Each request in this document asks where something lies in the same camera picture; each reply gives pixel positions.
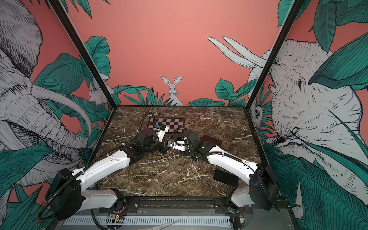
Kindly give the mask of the purple smartphone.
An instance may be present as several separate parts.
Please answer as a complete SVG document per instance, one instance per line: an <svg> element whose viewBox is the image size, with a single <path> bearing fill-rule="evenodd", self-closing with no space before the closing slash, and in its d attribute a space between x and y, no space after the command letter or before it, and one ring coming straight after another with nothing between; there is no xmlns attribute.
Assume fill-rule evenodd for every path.
<svg viewBox="0 0 368 230"><path fill-rule="evenodd" d="M239 184L237 176L217 169L214 171L213 179L233 188L237 188Z"/></svg>

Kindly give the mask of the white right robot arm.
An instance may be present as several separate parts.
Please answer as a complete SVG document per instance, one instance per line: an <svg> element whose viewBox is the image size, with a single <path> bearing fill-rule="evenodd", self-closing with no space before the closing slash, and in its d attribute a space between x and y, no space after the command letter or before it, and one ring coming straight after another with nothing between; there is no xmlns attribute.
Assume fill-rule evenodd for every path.
<svg viewBox="0 0 368 230"><path fill-rule="evenodd" d="M228 153L221 148L222 141L208 135L198 137L191 129L173 136L174 148L194 161L204 161L218 166L241 179L248 186L236 189L230 196L235 206L256 205L271 210L280 185L273 169L267 162L255 163Z"/></svg>

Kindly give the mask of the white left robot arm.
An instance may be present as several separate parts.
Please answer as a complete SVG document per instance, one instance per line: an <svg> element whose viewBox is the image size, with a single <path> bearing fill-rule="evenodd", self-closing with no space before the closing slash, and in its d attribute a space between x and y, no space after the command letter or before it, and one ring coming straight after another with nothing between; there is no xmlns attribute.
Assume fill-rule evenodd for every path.
<svg viewBox="0 0 368 230"><path fill-rule="evenodd" d="M139 129L137 135L122 147L115 148L115 153L106 153L106 157L93 160L86 167L60 170L54 178L46 196L46 203L40 208L37 222L53 218L65 220L79 211L105 208L121 203L124 198L117 191L88 191L88 188L102 178L141 160L145 154L160 151L165 153L168 142L164 141L169 131L166 125L154 124L153 128Z"/></svg>

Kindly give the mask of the black smartphone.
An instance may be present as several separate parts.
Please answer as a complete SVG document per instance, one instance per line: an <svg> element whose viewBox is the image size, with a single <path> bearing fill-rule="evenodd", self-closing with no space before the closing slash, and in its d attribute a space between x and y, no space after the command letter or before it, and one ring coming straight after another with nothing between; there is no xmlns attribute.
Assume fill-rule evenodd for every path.
<svg viewBox="0 0 368 230"><path fill-rule="evenodd" d="M202 141L205 142L205 141L209 141L211 142L212 144L214 144L215 146L219 146L221 147L222 145L222 141L217 139L217 138L214 138L214 137L211 137L211 136L208 136L208 135L203 135L201 137Z"/></svg>

